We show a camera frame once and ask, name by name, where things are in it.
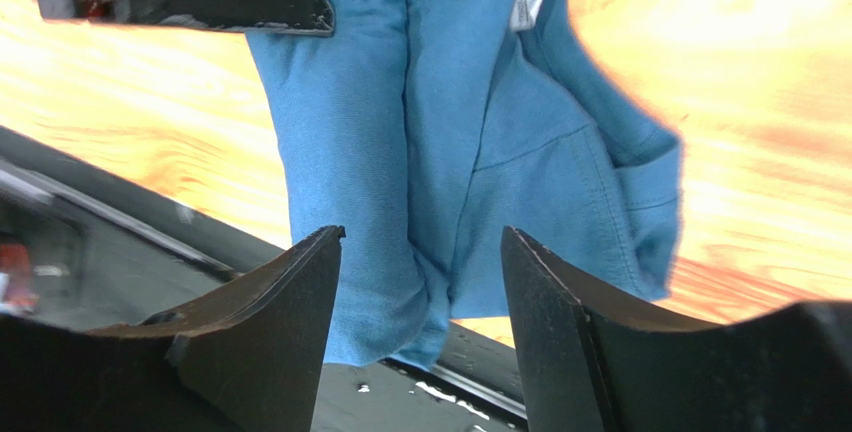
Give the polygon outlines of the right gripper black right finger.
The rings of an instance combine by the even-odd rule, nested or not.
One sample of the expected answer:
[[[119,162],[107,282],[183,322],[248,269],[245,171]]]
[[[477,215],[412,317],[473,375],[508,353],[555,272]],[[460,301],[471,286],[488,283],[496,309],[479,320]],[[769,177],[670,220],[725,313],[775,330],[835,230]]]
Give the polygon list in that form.
[[[851,306],[731,325],[634,297],[508,227],[502,267],[532,431],[847,431]]]

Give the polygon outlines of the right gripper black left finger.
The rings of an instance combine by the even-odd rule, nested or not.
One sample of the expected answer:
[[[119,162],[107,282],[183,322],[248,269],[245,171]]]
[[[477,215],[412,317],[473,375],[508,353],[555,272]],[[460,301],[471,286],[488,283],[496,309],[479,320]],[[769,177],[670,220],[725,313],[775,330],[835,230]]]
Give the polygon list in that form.
[[[344,230],[138,325],[1,320],[5,431],[307,431]]]

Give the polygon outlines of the blue t shirt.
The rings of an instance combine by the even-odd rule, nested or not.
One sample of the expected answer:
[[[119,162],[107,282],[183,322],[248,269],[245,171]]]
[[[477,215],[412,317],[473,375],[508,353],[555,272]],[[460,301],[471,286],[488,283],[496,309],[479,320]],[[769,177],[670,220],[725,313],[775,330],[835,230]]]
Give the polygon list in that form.
[[[293,239],[346,230],[326,362],[428,369],[452,320],[506,315],[507,225],[666,296],[680,141],[603,76],[566,0],[330,1],[330,38],[247,37]]]

